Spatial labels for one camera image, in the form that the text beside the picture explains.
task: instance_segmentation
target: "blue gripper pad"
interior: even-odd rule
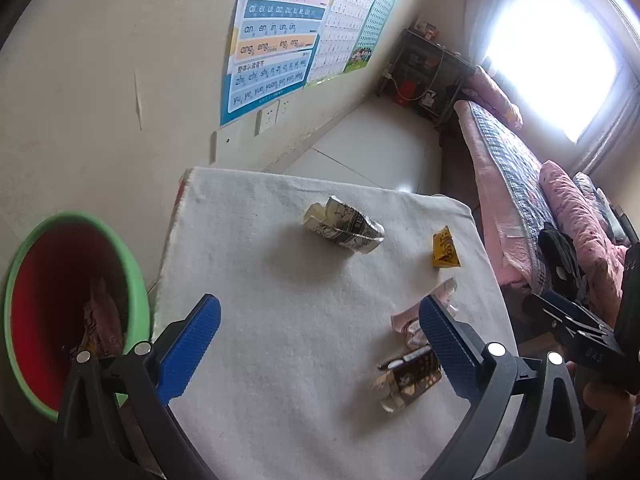
[[[159,364],[156,394],[165,406],[180,397],[220,327],[222,311],[207,294],[186,319],[186,325]]]
[[[457,322],[432,296],[420,302],[418,320],[456,395],[474,403],[480,397],[480,363],[455,328]]]

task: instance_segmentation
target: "trash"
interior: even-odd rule
[[[431,345],[391,359],[378,369],[384,373],[371,387],[384,395],[380,405],[387,413],[411,404],[442,378],[440,362]]]
[[[356,253],[367,254],[385,239],[385,229],[335,196],[312,204],[303,218],[307,229]]]
[[[458,310],[450,304],[451,297],[456,291],[457,286],[456,280],[449,278],[428,294],[428,296],[433,294],[440,300],[441,304],[447,305],[447,311],[451,314],[451,317],[456,317],[458,313]],[[421,348],[428,343],[427,338],[420,328],[420,322],[418,322],[419,309],[420,303],[416,303],[404,312],[391,316],[391,328],[404,335],[404,344],[409,350]]]
[[[433,235],[433,257],[434,267],[459,267],[460,260],[453,245],[453,237],[449,231],[449,226],[445,226],[442,231]]]
[[[90,298],[84,305],[84,337],[70,352],[75,358],[83,350],[91,351],[98,359],[122,354],[122,328],[120,315],[107,292],[103,278],[91,281]]]

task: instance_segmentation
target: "educational poster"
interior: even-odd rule
[[[334,0],[324,24],[307,83],[344,72],[374,0]]]
[[[238,0],[221,124],[304,86],[331,0]]]
[[[375,0],[373,2],[360,33],[360,38],[351,53],[347,67],[344,69],[345,72],[352,72],[366,67],[395,4],[396,0]]]

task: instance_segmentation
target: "tile grout line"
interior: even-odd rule
[[[347,168],[347,170],[349,171],[353,171],[353,173],[358,174],[359,176],[361,176],[364,180],[369,181],[372,184],[375,184],[376,186],[378,186],[380,189],[385,189],[384,187],[380,186],[380,184],[376,184],[375,182],[373,182],[373,180],[371,180],[370,178],[367,178],[366,176],[364,176],[361,173],[358,173],[356,170],[352,170],[349,166],[347,166],[346,164],[341,163],[339,160],[335,160],[332,156],[327,155],[326,153],[320,152],[319,150],[316,150],[313,146],[311,147],[312,150],[314,150],[316,153],[320,153],[320,155],[324,155],[326,158],[330,158],[332,161],[337,162],[338,164],[340,164],[341,166]]]

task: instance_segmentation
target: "white tablecloth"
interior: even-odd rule
[[[304,229],[329,195],[386,231],[351,254]],[[434,232],[450,227],[462,268],[431,265]],[[372,187],[194,168],[185,176],[160,273],[154,336],[209,292],[222,325],[171,408],[221,480],[398,478],[427,471],[468,402],[446,377],[389,415],[370,384],[402,352],[389,316],[455,276],[459,320],[486,341],[516,345],[500,290],[465,205]],[[495,465],[512,404],[482,469]]]

